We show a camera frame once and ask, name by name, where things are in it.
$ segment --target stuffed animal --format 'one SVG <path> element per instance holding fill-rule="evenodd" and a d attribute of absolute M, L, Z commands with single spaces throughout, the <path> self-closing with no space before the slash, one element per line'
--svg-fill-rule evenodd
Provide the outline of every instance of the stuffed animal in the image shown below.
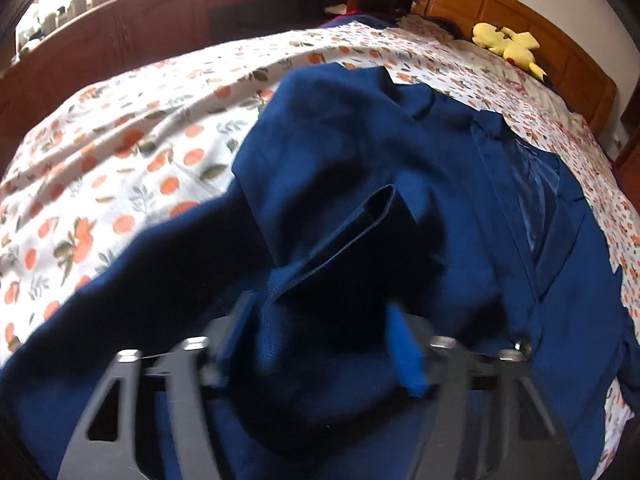
<path fill-rule="evenodd" d="M 546 73 L 536 65 L 536 58 L 531 53 L 540 48 L 540 44 L 530 32 L 516 34 L 507 27 L 498 30 L 489 23 L 478 23 L 474 27 L 472 41 L 545 82 Z"/>

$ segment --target wooden headboard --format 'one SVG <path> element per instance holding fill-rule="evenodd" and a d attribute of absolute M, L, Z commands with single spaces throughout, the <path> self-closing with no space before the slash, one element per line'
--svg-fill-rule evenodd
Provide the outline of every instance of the wooden headboard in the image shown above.
<path fill-rule="evenodd" d="M 540 43 L 536 62 L 558 93 L 582 114 L 594 135 L 607 124 L 616 95 L 613 79 L 562 30 L 518 0 L 415 0 L 412 13 L 448 18 L 469 37 L 478 22 L 528 30 Z"/>

